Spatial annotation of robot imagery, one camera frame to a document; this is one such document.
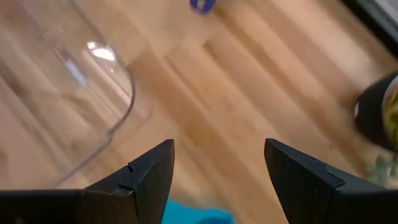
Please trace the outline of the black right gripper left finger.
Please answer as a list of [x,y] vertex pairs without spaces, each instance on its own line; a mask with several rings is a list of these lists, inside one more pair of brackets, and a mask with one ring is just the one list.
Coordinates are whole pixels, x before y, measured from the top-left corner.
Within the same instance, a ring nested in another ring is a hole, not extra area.
[[1,223],[161,223],[174,152],[167,139],[84,189],[3,190]]

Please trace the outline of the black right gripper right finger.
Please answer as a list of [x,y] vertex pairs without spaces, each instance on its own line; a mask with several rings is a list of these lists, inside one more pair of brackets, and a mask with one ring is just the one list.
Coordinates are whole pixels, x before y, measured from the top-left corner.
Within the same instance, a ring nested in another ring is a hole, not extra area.
[[289,223],[397,223],[397,191],[267,138],[264,157]]

